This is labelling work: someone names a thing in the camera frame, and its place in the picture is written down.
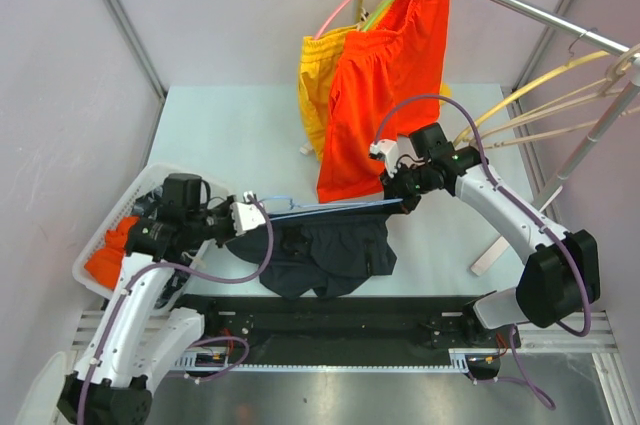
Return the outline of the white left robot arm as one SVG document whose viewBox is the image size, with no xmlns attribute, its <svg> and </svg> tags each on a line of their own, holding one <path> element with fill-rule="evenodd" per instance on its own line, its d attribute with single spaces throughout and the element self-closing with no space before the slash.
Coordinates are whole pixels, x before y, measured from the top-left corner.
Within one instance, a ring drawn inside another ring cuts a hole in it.
<svg viewBox="0 0 640 425">
<path fill-rule="evenodd" d="M 192 345 L 214 342 L 221 321 L 206 310 L 176 307 L 155 335 L 144 330 L 174 278 L 217 277 L 195 267 L 194 252 L 209 242 L 224 245 L 263 224 L 253 196 L 211 202 L 201 176 L 172 173 L 156 209 L 136 217 L 125 235 L 120 271 L 101 321 L 58 399 L 72 424 L 143 424 L 154 393 Z"/>
</svg>

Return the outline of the blue wire hanger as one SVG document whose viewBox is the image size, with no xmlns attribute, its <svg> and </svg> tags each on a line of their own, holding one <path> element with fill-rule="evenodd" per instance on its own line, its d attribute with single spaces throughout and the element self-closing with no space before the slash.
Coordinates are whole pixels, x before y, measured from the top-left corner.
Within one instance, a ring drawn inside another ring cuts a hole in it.
<svg viewBox="0 0 640 425">
<path fill-rule="evenodd" d="M 308 203 L 303 204 L 297 202 L 293 197 L 279 195 L 264 197 L 258 202 L 266 207 L 267 213 L 272 220 L 285 220 L 289 218 L 303 218 L 307 216 L 315 216 L 337 212 L 348 212 L 357 210 L 373 210 L 374 208 L 399 205 L 402 203 L 400 198 L 379 199 L 373 201 L 355 201 L 355 202 L 330 202 L 330 203 Z"/>
</svg>

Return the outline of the dark navy shorts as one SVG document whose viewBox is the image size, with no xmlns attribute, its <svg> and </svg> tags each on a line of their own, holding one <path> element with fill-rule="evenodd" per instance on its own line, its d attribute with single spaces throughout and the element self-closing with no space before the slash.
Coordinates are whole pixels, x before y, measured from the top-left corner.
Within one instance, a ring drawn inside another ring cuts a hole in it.
<svg viewBox="0 0 640 425">
<path fill-rule="evenodd" d="M 309 291 L 329 299 L 352 293 L 372 277 L 391 275 L 397 256 L 388 243 L 389 217 L 376 207 L 273 219 L 273 252 L 260 283 L 288 300 Z"/>
</svg>

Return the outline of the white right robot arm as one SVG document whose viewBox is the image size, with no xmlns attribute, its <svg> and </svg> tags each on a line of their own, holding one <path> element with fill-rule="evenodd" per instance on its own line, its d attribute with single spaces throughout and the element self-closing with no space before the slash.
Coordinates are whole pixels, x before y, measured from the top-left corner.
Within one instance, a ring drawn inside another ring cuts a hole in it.
<svg viewBox="0 0 640 425">
<path fill-rule="evenodd" d="M 472 302 L 471 315 L 461 321 L 469 344 L 486 345 L 502 326 L 530 322 L 547 328 L 574 312 L 591 311 L 601 284 L 597 243 L 589 232 L 571 233 L 533 208 L 478 149 L 454 148 L 439 124 L 415 131 L 410 142 L 419 159 L 412 166 L 402 164 L 393 140 L 370 146 L 370 157 L 384 164 L 380 181 L 386 198 L 399 198 L 412 210 L 422 195 L 445 190 L 491 224 L 524 265 L 516 286 Z"/>
</svg>

